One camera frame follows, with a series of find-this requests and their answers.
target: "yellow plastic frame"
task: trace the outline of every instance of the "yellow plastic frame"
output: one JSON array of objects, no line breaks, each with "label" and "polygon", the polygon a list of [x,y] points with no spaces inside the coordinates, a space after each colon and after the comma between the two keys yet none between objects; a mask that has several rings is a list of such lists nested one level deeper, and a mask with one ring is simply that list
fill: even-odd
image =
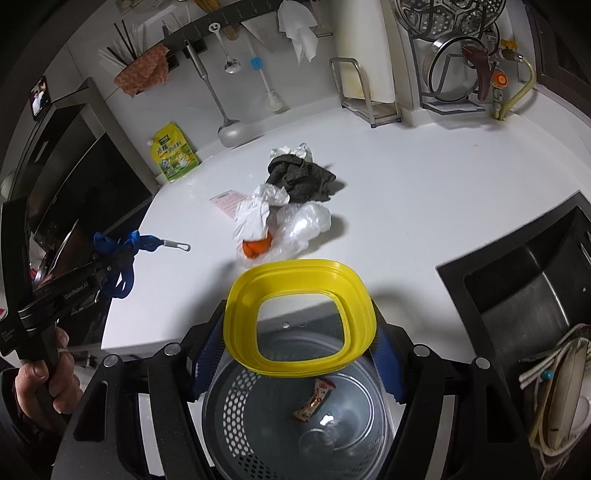
[{"label": "yellow plastic frame", "polygon": [[[256,323],[261,304],[274,297],[321,293],[335,303],[343,322],[344,346],[324,358],[275,362],[258,349]],[[315,377],[339,370],[369,348],[376,333],[374,307],[365,285],[349,267],[331,260],[288,260],[251,268],[232,286],[223,321],[230,354],[268,377]]]}]

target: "smartphone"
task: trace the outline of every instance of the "smartphone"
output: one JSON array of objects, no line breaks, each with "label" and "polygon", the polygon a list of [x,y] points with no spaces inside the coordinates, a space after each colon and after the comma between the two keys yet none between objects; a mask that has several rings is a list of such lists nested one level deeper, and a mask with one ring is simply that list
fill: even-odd
[{"label": "smartphone", "polygon": [[51,105],[49,86],[47,85],[47,79],[45,76],[41,77],[37,84],[31,89],[30,104],[34,120],[39,120]]}]

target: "metal ladle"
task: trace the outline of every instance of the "metal ladle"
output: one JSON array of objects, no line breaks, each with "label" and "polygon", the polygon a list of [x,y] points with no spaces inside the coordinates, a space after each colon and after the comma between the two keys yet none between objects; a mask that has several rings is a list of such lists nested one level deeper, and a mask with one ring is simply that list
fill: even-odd
[{"label": "metal ladle", "polygon": [[250,142],[250,140],[252,140],[254,137],[251,127],[240,120],[231,120],[228,118],[219,98],[216,95],[216,92],[213,90],[212,84],[209,82],[205,65],[203,65],[201,62],[201,59],[191,45],[191,42],[189,42],[189,40],[185,40],[184,43],[187,47],[187,50],[189,51],[191,61],[193,62],[193,65],[195,65],[195,69],[205,82],[205,85],[207,85],[207,88],[209,88],[209,92],[212,94],[212,97],[223,116],[223,125],[217,131],[217,135],[222,142],[222,145],[226,148],[233,148]]},{"label": "metal ladle", "polygon": [[242,64],[237,59],[233,59],[230,56],[230,52],[228,52],[226,44],[223,42],[222,36],[220,35],[221,27],[222,26],[219,23],[214,22],[211,25],[209,25],[209,31],[215,34],[215,36],[220,42],[220,45],[222,46],[223,52],[226,54],[227,62],[223,66],[224,70],[226,70],[226,73],[238,73],[242,69]]}]

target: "wooden spatula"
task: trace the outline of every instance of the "wooden spatula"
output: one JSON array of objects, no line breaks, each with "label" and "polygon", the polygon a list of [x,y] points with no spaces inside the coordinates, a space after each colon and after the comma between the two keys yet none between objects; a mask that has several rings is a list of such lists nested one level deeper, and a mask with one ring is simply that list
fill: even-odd
[{"label": "wooden spatula", "polygon": [[[218,3],[217,0],[193,0],[197,6],[203,10],[205,13],[210,14],[211,12],[215,12],[217,10],[220,10],[220,4]],[[224,27],[222,29],[222,31],[224,32],[224,35],[227,36],[228,40],[237,40],[238,39],[238,33],[236,32],[236,30],[234,30],[234,27],[231,25],[228,25],[227,27]]]}]

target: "dark gray rag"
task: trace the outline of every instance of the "dark gray rag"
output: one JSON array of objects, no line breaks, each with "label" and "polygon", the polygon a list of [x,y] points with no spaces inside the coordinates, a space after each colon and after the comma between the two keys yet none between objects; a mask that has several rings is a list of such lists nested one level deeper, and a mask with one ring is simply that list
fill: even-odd
[{"label": "dark gray rag", "polygon": [[269,163],[267,183],[285,187],[290,203],[327,202],[330,200],[330,183],[336,180],[319,165],[295,155],[280,155]]}]

